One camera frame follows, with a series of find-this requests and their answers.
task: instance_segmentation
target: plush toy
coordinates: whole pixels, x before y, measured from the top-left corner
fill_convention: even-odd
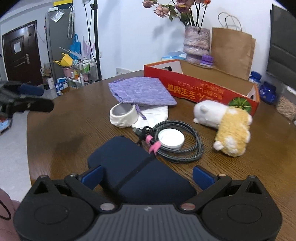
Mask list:
[[[194,107],[194,122],[218,129],[213,147],[237,157],[246,151],[252,116],[245,110],[206,100]]]

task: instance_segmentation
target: red box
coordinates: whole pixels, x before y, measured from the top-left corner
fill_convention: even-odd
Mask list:
[[[144,76],[159,78],[172,96],[196,103],[214,100],[244,109],[251,115],[254,115],[260,103],[256,84],[215,68],[204,68],[183,60],[144,65]]]

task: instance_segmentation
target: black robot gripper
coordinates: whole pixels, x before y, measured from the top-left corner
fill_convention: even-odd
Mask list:
[[[64,180],[39,177],[14,216],[23,241],[272,241],[282,225],[275,202],[253,175],[245,180],[193,169],[202,192],[174,204],[117,204],[92,189],[98,166]]]

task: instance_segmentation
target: black pole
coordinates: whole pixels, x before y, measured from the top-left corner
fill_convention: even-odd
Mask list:
[[[98,80],[102,80],[101,66],[100,66],[100,53],[99,53],[99,39],[98,39],[98,0],[94,0],[91,4],[91,8],[94,10],[94,43],[96,48],[96,66],[98,68]]]

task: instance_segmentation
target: gray floor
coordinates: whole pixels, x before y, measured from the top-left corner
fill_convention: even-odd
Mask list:
[[[55,90],[44,92],[42,97],[53,99]],[[0,136],[0,188],[11,199],[21,201],[31,187],[27,156],[27,115],[15,113],[12,126]]]

